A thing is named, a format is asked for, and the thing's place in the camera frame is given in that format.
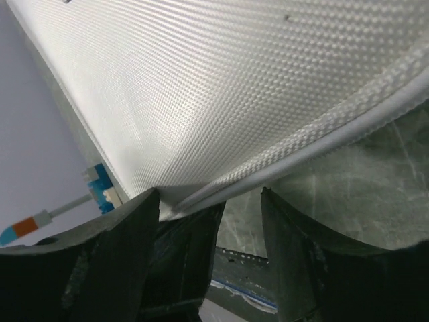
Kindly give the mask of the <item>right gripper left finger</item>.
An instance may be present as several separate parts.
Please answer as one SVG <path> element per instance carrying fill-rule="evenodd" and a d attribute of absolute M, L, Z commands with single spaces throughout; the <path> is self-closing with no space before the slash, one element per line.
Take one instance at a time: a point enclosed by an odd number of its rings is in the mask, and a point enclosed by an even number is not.
<path fill-rule="evenodd" d="M 150 189 L 32 246 L 1 249 L 2 321 L 135 321 L 158 226 Z"/>

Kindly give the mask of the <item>grey medicine kit case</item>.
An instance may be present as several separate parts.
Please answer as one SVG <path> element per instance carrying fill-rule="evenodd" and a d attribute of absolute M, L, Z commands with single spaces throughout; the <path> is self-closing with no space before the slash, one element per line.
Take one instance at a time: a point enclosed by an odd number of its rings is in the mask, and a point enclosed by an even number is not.
<path fill-rule="evenodd" d="M 427 1 L 10 1 L 124 192 L 184 216 L 428 97 Z"/>

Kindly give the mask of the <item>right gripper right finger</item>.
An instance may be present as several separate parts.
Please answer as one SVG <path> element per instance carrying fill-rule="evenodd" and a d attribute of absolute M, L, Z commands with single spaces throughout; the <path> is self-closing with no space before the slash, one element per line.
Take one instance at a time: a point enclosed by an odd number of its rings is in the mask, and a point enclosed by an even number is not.
<path fill-rule="evenodd" d="M 428 242 L 357 241 L 267 188 L 261 214 L 280 321 L 428 320 Z"/>

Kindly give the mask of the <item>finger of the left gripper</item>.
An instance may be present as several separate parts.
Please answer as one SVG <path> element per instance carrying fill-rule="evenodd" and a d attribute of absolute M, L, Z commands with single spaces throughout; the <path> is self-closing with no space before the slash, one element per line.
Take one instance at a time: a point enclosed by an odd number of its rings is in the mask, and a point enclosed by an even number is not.
<path fill-rule="evenodd" d="M 224 203 L 158 227 L 140 305 L 141 321 L 200 321 Z"/>

